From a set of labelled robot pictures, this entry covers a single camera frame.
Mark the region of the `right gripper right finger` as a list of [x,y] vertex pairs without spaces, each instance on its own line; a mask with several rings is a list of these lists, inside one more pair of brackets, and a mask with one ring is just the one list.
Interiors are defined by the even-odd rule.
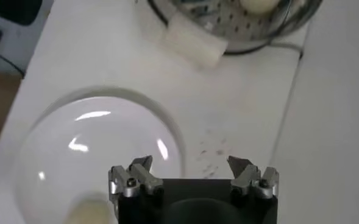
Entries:
[[261,174],[261,170],[248,159],[229,156],[227,162],[234,176],[230,184],[239,190],[240,195],[252,193],[257,198],[278,197],[279,173],[276,168],[267,167]]

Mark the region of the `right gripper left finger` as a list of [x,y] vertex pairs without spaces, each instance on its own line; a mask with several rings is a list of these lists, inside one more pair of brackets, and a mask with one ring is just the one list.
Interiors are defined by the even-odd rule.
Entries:
[[151,155],[135,158],[127,169],[113,166],[108,171],[108,198],[114,203],[120,196],[132,198],[142,192],[155,198],[163,197],[163,180],[153,176]]

